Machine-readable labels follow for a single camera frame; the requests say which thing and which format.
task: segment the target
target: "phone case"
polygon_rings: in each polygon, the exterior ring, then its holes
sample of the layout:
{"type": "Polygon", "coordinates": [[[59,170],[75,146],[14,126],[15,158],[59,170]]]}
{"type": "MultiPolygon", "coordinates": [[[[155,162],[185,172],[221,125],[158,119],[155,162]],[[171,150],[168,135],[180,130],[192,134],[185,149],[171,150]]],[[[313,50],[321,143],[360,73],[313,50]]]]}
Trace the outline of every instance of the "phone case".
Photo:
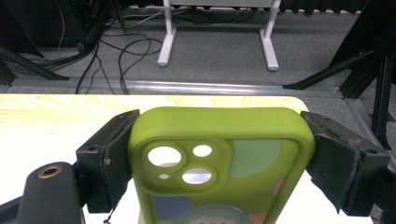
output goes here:
{"type": "Polygon", "coordinates": [[[288,108],[158,107],[134,124],[128,159],[146,224],[271,224],[314,148],[288,108]]]}

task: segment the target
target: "black cable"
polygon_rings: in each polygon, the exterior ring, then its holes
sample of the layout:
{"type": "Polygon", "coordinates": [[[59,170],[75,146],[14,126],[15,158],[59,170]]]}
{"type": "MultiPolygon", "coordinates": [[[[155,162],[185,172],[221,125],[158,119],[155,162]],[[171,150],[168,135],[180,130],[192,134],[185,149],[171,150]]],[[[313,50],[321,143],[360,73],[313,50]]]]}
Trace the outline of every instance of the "black cable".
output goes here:
{"type": "Polygon", "coordinates": [[[111,210],[110,215],[103,221],[104,224],[111,224],[110,219],[111,219],[111,216],[113,216],[114,211],[115,211],[115,209],[111,210]]]}
{"type": "Polygon", "coordinates": [[[90,63],[88,64],[88,67],[85,69],[84,73],[82,73],[82,76],[79,78],[78,84],[76,86],[75,94],[79,94],[79,88],[81,87],[81,83],[84,80],[84,77],[87,75],[88,71],[90,71],[93,62],[95,61],[96,55],[98,54],[99,41],[96,40],[95,43],[96,43],[95,53],[93,54],[93,57],[92,57],[90,63]]]}
{"type": "Polygon", "coordinates": [[[120,85],[121,85],[122,92],[123,92],[124,94],[129,94],[128,88],[127,88],[127,86],[126,86],[126,84],[125,84],[125,80],[124,80],[125,74],[126,74],[135,64],[139,63],[140,61],[142,61],[142,60],[147,56],[147,53],[149,52],[149,49],[150,49],[150,47],[151,47],[151,39],[150,39],[148,36],[146,36],[146,35],[143,35],[143,36],[145,37],[145,39],[139,39],[139,40],[133,41],[133,42],[129,43],[128,45],[126,45],[126,46],[122,49],[122,51],[121,51],[121,53],[120,53],[120,56],[119,56],[120,85]],[[136,60],[134,63],[132,63],[131,65],[129,65],[124,71],[122,71],[121,59],[122,59],[123,53],[125,53],[125,51],[126,51],[129,47],[131,47],[133,44],[138,43],[138,42],[141,42],[141,41],[148,41],[148,47],[147,47],[147,49],[146,49],[146,52],[143,53],[143,54],[141,55],[141,57],[140,57],[138,60],[136,60]]]}
{"type": "Polygon", "coordinates": [[[61,17],[61,22],[62,22],[62,34],[61,34],[61,38],[59,40],[59,45],[58,45],[58,50],[61,48],[62,45],[62,41],[64,40],[64,14],[62,13],[62,9],[59,6],[58,0],[54,0],[55,1],[55,5],[59,10],[59,15],[61,17]]]}
{"type": "Polygon", "coordinates": [[[113,91],[113,88],[111,88],[110,82],[108,81],[108,77],[107,77],[107,73],[106,73],[106,71],[105,71],[105,68],[102,66],[102,60],[101,60],[101,59],[99,58],[99,56],[97,56],[97,55],[96,55],[96,58],[97,58],[98,61],[99,61],[99,64],[100,64],[100,66],[101,66],[101,68],[102,68],[102,73],[103,73],[103,75],[105,76],[105,80],[106,80],[106,82],[107,82],[108,87],[110,88],[111,93],[113,93],[113,95],[115,95],[116,93],[113,91]]]}
{"type": "MultiPolygon", "coordinates": [[[[158,40],[158,39],[151,39],[151,40],[152,40],[152,41],[155,41],[155,42],[157,42],[157,43],[159,43],[160,45],[163,44],[163,42],[162,42],[161,40],[158,40]]],[[[115,46],[115,45],[112,45],[112,44],[110,44],[110,43],[104,41],[102,38],[100,38],[99,41],[102,42],[102,43],[104,43],[104,44],[106,44],[106,45],[108,45],[109,47],[111,47],[111,48],[113,48],[113,49],[122,50],[121,48],[119,48],[119,47],[117,47],[117,46],[115,46]]],[[[159,48],[159,49],[157,49],[157,50],[154,50],[154,51],[152,51],[152,52],[149,52],[147,55],[156,54],[156,53],[158,53],[158,52],[160,52],[160,51],[161,51],[161,48],[159,48]]],[[[125,53],[129,53],[129,54],[136,55],[136,56],[141,56],[141,55],[142,55],[141,53],[135,53],[135,52],[131,52],[131,51],[129,51],[129,50],[125,50],[125,53]]]]}
{"type": "MultiPolygon", "coordinates": [[[[174,10],[172,10],[172,13],[178,13],[178,12],[181,12],[181,13],[184,13],[184,11],[187,11],[188,9],[187,8],[179,8],[179,9],[174,9],[174,10]]],[[[148,17],[152,17],[153,15],[155,15],[155,13],[153,13],[153,14],[151,14],[151,15],[133,15],[132,17],[131,16],[124,16],[123,17],[123,19],[125,20],[125,21],[138,21],[138,20],[142,20],[142,18],[143,19],[146,19],[146,18],[148,18],[148,17]]],[[[156,16],[156,17],[153,17],[152,19],[163,19],[164,18],[164,15],[163,14],[159,14],[158,16],[156,16]]]]}
{"type": "Polygon", "coordinates": [[[31,61],[35,62],[38,65],[45,67],[51,71],[56,71],[56,70],[66,67],[72,63],[76,63],[76,62],[80,61],[81,59],[87,57],[91,52],[93,52],[95,45],[96,45],[95,43],[86,45],[82,52],[80,52],[76,55],[73,55],[73,56],[58,58],[58,59],[53,59],[53,60],[31,59],[31,61]]]}
{"type": "Polygon", "coordinates": [[[96,73],[99,72],[101,67],[102,67],[102,64],[101,64],[101,62],[99,62],[99,67],[91,75],[91,83],[90,83],[90,86],[88,87],[88,89],[85,91],[85,94],[88,94],[90,92],[92,85],[93,85],[93,78],[95,77],[96,73]]]}
{"type": "Polygon", "coordinates": [[[248,21],[250,20],[255,14],[257,10],[252,10],[253,13],[251,13],[251,15],[249,15],[246,19],[243,19],[241,21],[238,21],[237,19],[240,18],[241,16],[243,16],[246,12],[248,11],[248,8],[246,8],[243,12],[239,13],[238,15],[228,19],[228,20],[224,20],[224,19],[220,19],[218,17],[216,17],[213,13],[211,12],[205,12],[203,10],[199,10],[199,9],[195,9],[195,10],[190,10],[190,14],[185,13],[185,14],[181,14],[181,15],[177,15],[177,16],[173,16],[172,18],[177,19],[177,20],[183,20],[183,21],[188,21],[190,23],[196,24],[196,25],[210,25],[210,24],[215,24],[215,23],[223,23],[223,22],[242,22],[242,21],[248,21]],[[184,18],[183,16],[188,16],[188,15],[203,15],[206,17],[206,21],[204,22],[198,22],[192,19],[188,19],[188,18],[184,18]]]}

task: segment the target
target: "camera cutout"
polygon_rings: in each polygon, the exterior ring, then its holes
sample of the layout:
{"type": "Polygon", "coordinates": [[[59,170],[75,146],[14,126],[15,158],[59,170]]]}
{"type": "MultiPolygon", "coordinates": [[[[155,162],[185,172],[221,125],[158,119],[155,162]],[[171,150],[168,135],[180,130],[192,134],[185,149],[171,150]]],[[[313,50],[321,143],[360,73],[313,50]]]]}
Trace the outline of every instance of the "camera cutout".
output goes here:
{"type": "Polygon", "coordinates": [[[184,172],[182,178],[188,184],[199,185],[209,181],[212,174],[205,168],[192,168],[184,172]]]}
{"type": "Polygon", "coordinates": [[[172,147],[155,147],[148,153],[148,160],[160,167],[172,167],[181,160],[181,154],[172,147]]]}
{"type": "Polygon", "coordinates": [[[159,175],[160,179],[169,179],[169,175],[159,175]]]}
{"type": "Polygon", "coordinates": [[[207,145],[200,145],[198,147],[195,147],[192,152],[194,153],[195,156],[197,157],[206,157],[212,153],[212,147],[207,146],[207,145]]]}

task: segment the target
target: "tripod leg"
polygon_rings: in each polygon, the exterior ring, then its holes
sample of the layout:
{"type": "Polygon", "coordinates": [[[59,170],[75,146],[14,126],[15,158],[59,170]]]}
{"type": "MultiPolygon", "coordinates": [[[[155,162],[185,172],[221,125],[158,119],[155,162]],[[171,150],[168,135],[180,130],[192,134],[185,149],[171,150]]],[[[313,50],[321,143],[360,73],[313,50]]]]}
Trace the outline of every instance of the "tripod leg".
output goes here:
{"type": "Polygon", "coordinates": [[[373,113],[372,131],[382,147],[391,150],[387,139],[387,121],[389,109],[390,88],[395,69],[396,53],[386,57],[381,64],[375,89],[375,107],[373,113]]]}
{"type": "Polygon", "coordinates": [[[380,63],[359,64],[340,86],[344,98],[357,99],[377,77],[380,63]]]}
{"type": "Polygon", "coordinates": [[[8,68],[6,63],[0,59],[0,84],[11,85],[15,78],[15,74],[8,68]]]}
{"type": "Polygon", "coordinates": [[[48,80],[68,80],[69,79],[69,77],[59,76],[59,75],[51,72],[50,70],[43,68],[36,63],[32,63],[31,61],[23,58],[22,56],[14,54],[11,51],[8,51],[1,47],[0,47],[0,59],[2,59],[4,61],[11,61],[11,62],[17,63],[20,66],[28,69],[29,71],[32,71],[33,73],[36,73],[48,80]]]}
{"type": "Polygon", "coordinates": [[[118,0],[110,0],[111,6],[113,7],[114,13],[116,13],[117,20],[119,20],[119,23],[121,25],[122,31],[126,34],[126,27],[125,27],[125,21],[120,13],[120,4],[118,0]]]}
{"type": "Polygon", "coordinates": [[[356,54],[356,55],[354,55],[340,63],[332,65],[332,66],[312,75],[311,77],[308,77],[304,80],[298,81],[293,84],[283,85],[282,87],[283,87],[283,89],[304,90],[307,87],[315,85],[328,77],[332,77],[335,74],[337,74],[345,69],[348,69],[357,63],[360,63],[360,62],[368,59],[373,53],[374,53],[373,50],[361,51],[358,54],[356,54]]]}

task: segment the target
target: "cable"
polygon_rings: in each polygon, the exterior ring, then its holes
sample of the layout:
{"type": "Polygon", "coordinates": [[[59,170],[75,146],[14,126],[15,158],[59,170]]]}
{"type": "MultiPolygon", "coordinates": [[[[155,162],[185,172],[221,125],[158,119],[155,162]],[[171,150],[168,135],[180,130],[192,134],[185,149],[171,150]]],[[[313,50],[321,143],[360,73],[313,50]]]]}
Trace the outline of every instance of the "cable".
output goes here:
{"type": "Polygon", "coordinates": [[[99,67],[92,73],[91,75],[91,83],[90,86],[88,87],[88,89],[85,91],[85,94],[88,94],[91,90],[91,87],[93,85],[93,78],[95,77],[95,74],[100,70],[100,68],[102,67],[101,63],[99,63],[99,67]]]}
{"type": "Polygon", "coordinates": [[[64,40],[64,14],[62,13],[61,7],[59,6],[58,0],[54,0],[56,7],[59,10],[59,15],[61,15],[61,21],[62,21],[62,35],[61,39],[59,40],[59,45],[58,45],[58,51],[61,48],[62,41],[64,40]]]}
{"type": "Polygon", "coordinates": [[[135,26],[137,26],[137,25],[139,25],[139,24],[141,24],[141,23],[143,23],[143,22],[145,22],[145,21],[148,21],[148,20],[150,20],[150,19],[152,19],[152,18],[154,18],[154,17],[160,15],[162,12],[163,12],[163,10],[159,11],[158,13],[156,13],[156,14],[150,16],[150,17],[145,18],[144,20],[142,20],[142,21],[140,21],[140,22],[138,22],[138,23],[136,23],[136,24],[125,26],[125,28],[135,27],[135,26]]]}
{"type": "Polygon", "coordinates": [[[209,17],[207,17],[207,16],[205,16],[205,17],[206,17],[206,21],[204,21],[204,22],[198,22],[198,21],[194,21],[194,20],[192,20],[192,19],[187,19],[187,18],[184,18],[184,17],[175,16],[175,17],[172,18],[172,22],[174,22],[174,23],[176,23],[176,24],[184,24],[184,23],[182,23],[182,22],[178,22],[178,21],[177,21],[177,20],[180,20],[180,21],[187,21],[187,22],[192,23],[192,24],[195,24],[195,25],[210,25],[210,24],[213,23],[213,21],[212,21],[211,18],[209,18],[209,17]]]}
{"type": "Polygon", "coordinates": [[[253,13],[251,13],[246,19],[238,21],[237,19],[240,18],[241,16],[243,16],[247,11],[248,11],[248,8],[246,8],[243,12],[239,13],[238,15],[236,15],[236,16],[228,19],[228,20],[220,19],[220,18],[216,17],[213,13],[205,12],[205,11],[200,10],[200,9],[191,10],[190,12],[191,12],[192,15],[193,14],[198,14],[198,15],[203,15],[203,16],[207,17],[206,21],[204,21],[204,22],[197,22],[197,21],[194,21],[194,20],[191,20],[191,19],[187,19],[187,18],[184,18],[184,17],[181,17],[181,16],[176,16],[174,18],[178,19],[178,20],[188,21],[188,22],[191,22],[191,23],[197,24],[197,25],[210,25],[210,24],[214,24],[214,23],[223,23],[223,22],[232,22],[232,21],[233,22],[242,22],[242,21],[250,20],[256,14],[257,10],[252,10],[253,13]]]}
{"type": "MultiPolygon", "coordinates": [[[[125,36],[125,35],[107,35],[107,36],[116,37],[116,36],[125,36]]],[[[160,45],[163,44],[163,42],[162,42],[161,40],[158,40],[158,39],[151,39],[151,40],[160,43],[160,45]]],[[[102,43],[104,43],[104,44],[106,44],[106,45],[108,45],[109,47],[111,47],[111,48],[113,48],[113,49],[122,50],[121,48],[119,48],[119,47],[117,47],[117,46],[115,46],[115,45],[112,45],[112,44],[110,44],[110,43],[104,41],[102,38],[99,38],[99,41],[102,42],[102,43]]],[[[147,55],[156,54],[156,53],[158,53],[158,52],[160,52],[160,51],[161,51],[161,48],[158,48],[157,50],[154,50],[154,51],[152,51],[152,52],[149,52],[147,55]]],[[[129,54],[136,55],[136,56],[141,56],[141,55],[142,55],[141,53],[135,53],[135,52],[131,52],[131,51],[129,51],[129,50],[125,50],[125,53],[129,53],[129,54]]]]}
{"type": "Polygon", "coordinates": [[[113,88],[112,88],[111,85],[110,85],[110,82],[109,82],[108,77],[107,77],[107,73],[106,73],[106,71],[105,71],[105,68],[103,67],[102,60],[99,58],[98,55],[96,55],[96,60],[98,60],[98,62],[99,62],[99,68],[92,74],[92,76],[91,76],[91,84],[90,84],[90,86],[88,87],[88,89],[87,89],[87,91],[85,92],[85,94],[88,94],[88,93],[89,93],[89,91],[90,91],[90,89],[92,88],[92,85],[93,85],[93,78],[94,78],[94,75],[95,75],[95,74],[99,71],[99,69],[100,69],[100,70],[102,70],[102,73],[103,73],[103,75],[105,76],[106,83],[107,83],[108,87],[110,88],[111,93],[113,93],[113,95],[115,95],[116,93],[113,91],[113,88]]]}
{"type": "Polygon", "coordinates": [[[110,215],[108,216],[108,218],[106,218],[106,219],[103,221],[104,224],[111,224],[110,219],[111,219],[111,216],[113,216],[114,210],[116,210],[116,209],[115,209],[115,208],[112,209],[111,212],[110,212],[110,215]]]}
{"type": "MultiPolygon", "coordinates": [[[[33,63],[36,63],[40,65],[41,67],[50,70],[51,72],[55,72],[61,68],[64,68],[70,64],[76,63],[80,61],[81,59],[87,57],[93,50],[94,50],[95,44],[89,44],[86,45],[86,47],[83,49],[83,51],[79,52],[76,55],[64,57],[64,58],[58,58],[58,59],[42,59],[42,58],[27,58],[33,63]]],[[[25,69],[24,67],[21,67],[20,65],[16,63],[7,63],[8,67],[15,73],[20,73],[20,74],[25,74],[26,76],[31,75],[30,71],[25,69]]]]}
{"type": "MultiPolygon", "coordinates": [[[[182,13],[184,13],[186,10],[187,10],[187,8],[175,9],[175,10],[172,11],[172,16],[176,16],[176,15],[182,14],[182,13]]],[[[133,17],[150,17],[150,16],[152,16],[152,15],[155,15],[155,14],[148,14],[148,15],[127,15],[127,16],[124,16],[123,18],[124,18],[125,20],[128,20],[129,18],[133,18],[133,17]]]]}
{"type": "Polygon", "coordinates": [[[96,44],[96,46],[95,46],[95,52],[94,52],[94,54],[93,54],[93,57],[92,57],[90,63],[88,64],[88,67],[85,69],[84,73],[82,73],[82,76],[80,77],[80,79],[79,79],[79,81],[78,81],[78,84],[77,84],[77,86],[76,86],[75,94],[79,94],[79,88],[81,87],[81,83],[82,83],[82,81],[84,80],[84,77],[87,75],[88,71],[90,71],[93,62],[95,61],[96,55],[98,54],[99,42],[98,42],[98,41],[95,41],[95,44],[96,44]]]}
{"type": "Polygon", "coordinates": [[[121,53],[120,53],[120,56],[119,56],[120,85],[121,85],[122,92],[123,92],[124,94],[129,94],[128,88],[127,88],[127,86],[126,86],[126,84],[125,84],[125,80],[124,80],[125,74],[126,74],[135,64],[137,64],[137,63],[139,63],[140,61],[142,61],[142,60],[148,55],[149,49],[150,49],[150,47],[151,47],[151,39],[150,39],[148,36],[146,36],[146,35],[143,35],[143,36],[145,37],[145,39],[139,39],[139,40],[133,41],[133,42],[129,43],[128,45],[126,45],[126,46],[122,49],[122,51],[121,51],[121,53]],[[129,65],[124,71],[122,71],[121,59],[122,59],[123,53],[126,52],[126,50],[127,50],[129,47],[131,47],[133,44],[138,43],[138,42],[141,42],[141,41],[148,41],[148,47],[147,47],[147,49],[146,49],[146,52],[143,53],[143,54],[141,55],[141,57],[140,57],[138,60],[136,60],[134,63],[132,63],[131,65],[129,65]]]}

